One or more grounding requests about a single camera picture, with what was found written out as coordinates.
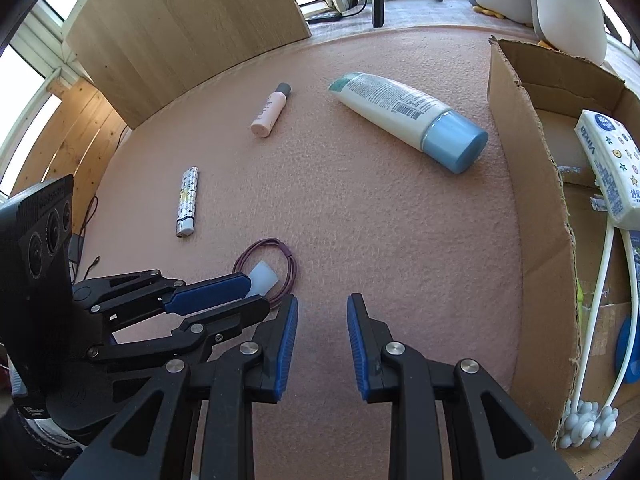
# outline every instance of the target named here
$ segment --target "gray bottle cap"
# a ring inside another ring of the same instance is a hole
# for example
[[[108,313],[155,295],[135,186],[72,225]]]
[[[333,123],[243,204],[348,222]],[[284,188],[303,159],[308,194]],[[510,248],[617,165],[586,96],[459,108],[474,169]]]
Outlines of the gray bottle cap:
[[[276,88],[276,92],[280,92],[281,94],[284,94],[284,97],[288,98],[291,93],[291,86],[286,83],[280,83]]]

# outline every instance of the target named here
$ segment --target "camera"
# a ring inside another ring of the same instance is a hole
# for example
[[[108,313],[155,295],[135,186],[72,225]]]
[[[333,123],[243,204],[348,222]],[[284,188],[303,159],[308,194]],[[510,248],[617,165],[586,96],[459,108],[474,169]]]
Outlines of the camera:
[[[21,411],[33,418],[46,416],[44,400],[38,399],[60,380],[68,354],[73,316],[66,249],[73,188],[73,176],[67,175],[0,206],[0,342],[24,385]]]

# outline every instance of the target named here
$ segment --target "camera lens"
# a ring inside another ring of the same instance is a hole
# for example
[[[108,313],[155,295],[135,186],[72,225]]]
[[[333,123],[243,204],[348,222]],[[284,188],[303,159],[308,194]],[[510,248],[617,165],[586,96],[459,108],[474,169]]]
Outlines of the camera lens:
[[[49,213],[47,219],[47,248],[53,254],[58,247],[58,239],[60,238],[60,222],[58,221],[58,212],[54,209]]]
[[[69,202],[65,203],[65,208],[62,211],[62,228],[66,231],[69,231],[69,226],[71,225],[71,206]]]
[[[37,233],[34,233],[29,241],[29,270],[34,278],[37,278],[42,270],[42,242]]]

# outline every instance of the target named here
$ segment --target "cardboard box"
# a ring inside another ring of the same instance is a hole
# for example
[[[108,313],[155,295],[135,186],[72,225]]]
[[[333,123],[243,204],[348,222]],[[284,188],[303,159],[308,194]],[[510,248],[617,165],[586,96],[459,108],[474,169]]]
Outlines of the cardboard box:
[[[488,101],[506,156],[520,226],[522,327],[510,394],[556,444],[580,357],[577,280],[589,307],[598,274],[606,212],[596,211],[594,174],[574,133],[585,109],[621,121],[640,145],[640,101],[624,82],[584,59],[535,44],[491,38]],[[620,232],[598,313],[582,398],[601,405],[615,381],[614,349],[630,313]],[[614,402],[618,428],[598,449],[561,451],[580,478],[618,459],[640,426],[640,382]]]

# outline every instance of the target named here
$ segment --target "pink felt surface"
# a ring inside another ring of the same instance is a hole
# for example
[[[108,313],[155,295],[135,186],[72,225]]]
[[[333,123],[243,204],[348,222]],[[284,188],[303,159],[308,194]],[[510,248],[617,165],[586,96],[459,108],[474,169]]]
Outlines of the pink felt surface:
[[[486,102],[489,35],[423,27],[288,46],[188,92],[111,161],[81,275],[99,254],[92,276],[158,268],[191,283],[230,272],[249,244],[271,236],[296,255],[300,322],[289,387],[278,405],[254,407],[258,478],[386,478],[390,409],[366,405],[356,389],[352,292],[428,358],[472,356],[510,384],[520,246]],[[356,70],[433,94],[487,129],[479,160],[454,175],[333,99],[329,83]],[[256,138],[249,125],[279,82],[292,95],[271,136]],[[190,166],[200,168],[196,228],[179,239],[178,192]],[[277,251],[261,256],[284,270]],[[177,324],[158,316],[118,338],[168,335]]]

